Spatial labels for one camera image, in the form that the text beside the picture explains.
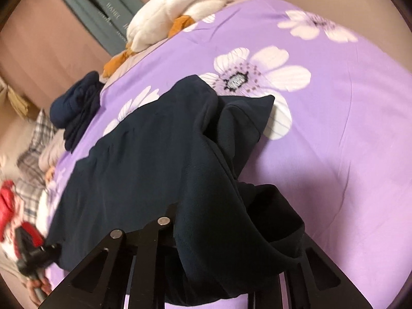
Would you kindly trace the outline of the person's left hand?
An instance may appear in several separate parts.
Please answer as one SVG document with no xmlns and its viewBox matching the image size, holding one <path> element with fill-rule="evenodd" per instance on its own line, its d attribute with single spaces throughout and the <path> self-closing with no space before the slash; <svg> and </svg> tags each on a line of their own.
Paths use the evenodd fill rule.
<svg viewBox="0 0 412 309">
<path fill-rule="evenodd" d="M 26 288 L 29 293 L 29 298 L 36 306 L 42 303 L 42 300 L 40 300 L 36 294 L 36 289 L 41 289 L 47 296 L 52 292 L 50 281 L 46 277 L 42 277 L 40 280 L 28 279 Z"/>
</svg>

